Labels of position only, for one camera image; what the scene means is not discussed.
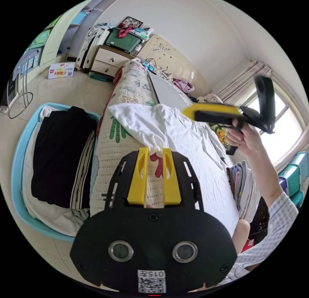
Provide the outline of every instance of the camera lens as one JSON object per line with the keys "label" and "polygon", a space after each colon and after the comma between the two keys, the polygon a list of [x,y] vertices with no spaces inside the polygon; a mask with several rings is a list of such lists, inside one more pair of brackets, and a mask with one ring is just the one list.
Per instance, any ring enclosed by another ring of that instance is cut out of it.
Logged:
{"label": "camera lens", "polygon": [[117,262],[126,262],[133,257],[133,248],[125,241],[114,241],[108,248],[110,257]]}
{"label": "camera lens", "polygon": [[178,243],[173,249],[173,258],[179,263],[189,263],[197,255],[197,246],[189,241]]}

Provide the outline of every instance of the nightstand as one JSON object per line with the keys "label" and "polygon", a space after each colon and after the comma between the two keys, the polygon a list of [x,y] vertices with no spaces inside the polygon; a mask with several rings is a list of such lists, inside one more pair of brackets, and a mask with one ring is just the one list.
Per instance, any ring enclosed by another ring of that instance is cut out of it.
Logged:
{"label": "nightstand", "polygon": [[124,51],[101,45],[97,50],[90,72],[115,77],[117,70],[133,58],[135,57]]}

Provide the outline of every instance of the plush toy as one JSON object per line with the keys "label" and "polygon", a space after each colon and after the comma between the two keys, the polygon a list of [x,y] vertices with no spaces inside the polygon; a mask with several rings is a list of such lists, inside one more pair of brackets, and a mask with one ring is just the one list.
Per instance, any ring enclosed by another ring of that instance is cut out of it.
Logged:
{"label": "plush toy", "polygon": [[[215,94],[207,94],[206,96],[201,96],[197,98],[198,103],[203,102],[218,102],[223,104],[223,101]],[[208,123],[211,129],[217,134],[220,142],[224,145],[225,149],[229,149],[229,144],[226,142],[226,133],[224,129],[215,123]]]}

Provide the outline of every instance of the drawer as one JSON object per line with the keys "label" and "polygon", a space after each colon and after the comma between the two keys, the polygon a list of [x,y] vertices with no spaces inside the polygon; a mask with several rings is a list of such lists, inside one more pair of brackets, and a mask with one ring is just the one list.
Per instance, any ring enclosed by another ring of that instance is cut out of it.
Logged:
{"label": "drawer", "polygon": [[98,61],[101,61],[101,62],[120,68],[130,59],[118,53],[100,48],[97,52],[95,60],[98,60]]}
{"label": "drawer", "polygon": [[115,74],[116,74],[118,69],[119,69],[119,67],[112,66],[110,64],[107,64],[107,63],[104,63],[104,62],[101,62],[101,61],[97,61],[97,60],[93,61],[93,64],[92,64],[92,67],[91,67],[92,71],[99,72],[99,73],[109,75],[109,76],[112,76],[112,77],[115,77]]}

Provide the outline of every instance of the knee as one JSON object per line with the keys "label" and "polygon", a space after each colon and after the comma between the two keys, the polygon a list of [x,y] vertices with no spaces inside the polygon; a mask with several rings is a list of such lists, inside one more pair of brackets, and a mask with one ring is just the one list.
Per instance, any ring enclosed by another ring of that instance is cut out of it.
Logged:
{"label": "knee", "polygon": [[250,233],[250,223],[246,220],[239,220],[238,221],[238,224],[237,224],[237,227],[244,233],[247,233],[248,236],[249,236],[249,233]]}

